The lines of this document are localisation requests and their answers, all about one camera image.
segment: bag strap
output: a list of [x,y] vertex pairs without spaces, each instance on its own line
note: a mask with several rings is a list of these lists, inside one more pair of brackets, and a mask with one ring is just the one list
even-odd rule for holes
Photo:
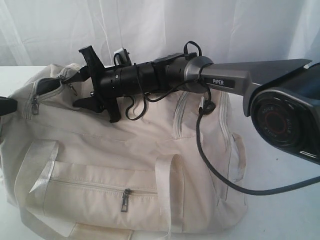
[[[37,187],[36,183],[49,181],[58,149],[58,141],[39,139],[33,141],[24,157],[14,185],[14,194],[22,223],[45,240],[130,240],[133,232],[131,230],[84,224],[75,224],[71,234],[63,236],[28,211],[27,197]],[[48,177],[43,180],[41,176],[44,173],[47,173]]]
[[171,232],[181,233],[184,215],[184,173],[179,155],[161,155],[155,162],[158,201],[168,224],[168,233],[159,239],[169,239]]

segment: white backdrop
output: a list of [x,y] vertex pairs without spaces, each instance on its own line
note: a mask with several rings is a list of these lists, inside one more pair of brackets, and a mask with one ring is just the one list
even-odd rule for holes
[[105,65],[124,46],[140,63],[188,40],[216,63],[320,61],[319,0],[0,0],[0,66]]

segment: white fabric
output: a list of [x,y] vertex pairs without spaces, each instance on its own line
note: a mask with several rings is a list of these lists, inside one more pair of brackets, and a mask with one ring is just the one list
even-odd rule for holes
[[[74,223],[73,238],[110,232],[128,239],[131,230],[166,231],[169,238],[171,232],[220,232],[240,221],[245,196],[211,175],[198,153],[201,94],[172,93],[149,104],[141,119],[117,123],[108,122],[106,111],[72,106],[90,94],[90,81],[73,85],[77,96],[62,84],[36,94],[41,79],[77,69],[46,67],[10,96],[18,100],[17,111],[1,117],[4,185],[27,227],[48,240],[68,238],[37,214]],[[39,114],[33,114],[33,98]],[[216,109],[200,126],[203,149],[219,172],[241,184],[246,158],[241,138],[229,130],[228,95],[212,90],[212,100]],[[124,116],[130,102],[118,103]],[[139,113],[142,99],[136,104]],[[127,212],[121,212],[125,189],[132,193]]]
[[318,0],[0,0],[0,65],[105,65],[124,46],[140,63],[194,40],[215,63],[320,61]]

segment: white duffel bag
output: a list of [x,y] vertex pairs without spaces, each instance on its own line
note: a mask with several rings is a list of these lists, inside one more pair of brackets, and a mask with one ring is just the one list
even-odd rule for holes
[[[196,145],[203,94],[177,91],[136,121],[107,111],[73,107],[90,96],[91,81],[61,80],[80,67],[49,65],[16,90],[17,111],[1,117],[1,168],[8,201],[22,222],[47,240],[130,239],[133,231],[214,233],[247,210],[244,194],[217,179]],[[246,168],[242,139],[231,132],[225,92],[212,90],[215,110],[203,117],[201,141],[211,164],[241,185]],[[131,117],[143,109],[136,97]],[[68,223],[67,233],[57,223]]]

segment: white surface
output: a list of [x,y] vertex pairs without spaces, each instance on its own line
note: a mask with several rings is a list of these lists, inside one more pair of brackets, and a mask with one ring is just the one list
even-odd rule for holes
[[[0,96],[22,86],[42,66],[0,67]],[[248,167],[247,188],[263,190],[318,176],[320,166],[269,146],[242,112],[242,98],[231,95],[234,130],[244,138]],[[320,184],[272,196],[247,196],[248,212],[242,221],[219,234],[173,234],[177,240],[318,240]],[[163,233],[135,232],[133,240],[152,240]],[[40,240],[21,222],[18,210],[6,203],[0,187],[0,239]]]
[[319,0],[0,0],[0,66],[111,64],[122,45],[140,63],[196,41],[215,63],[320,61]]

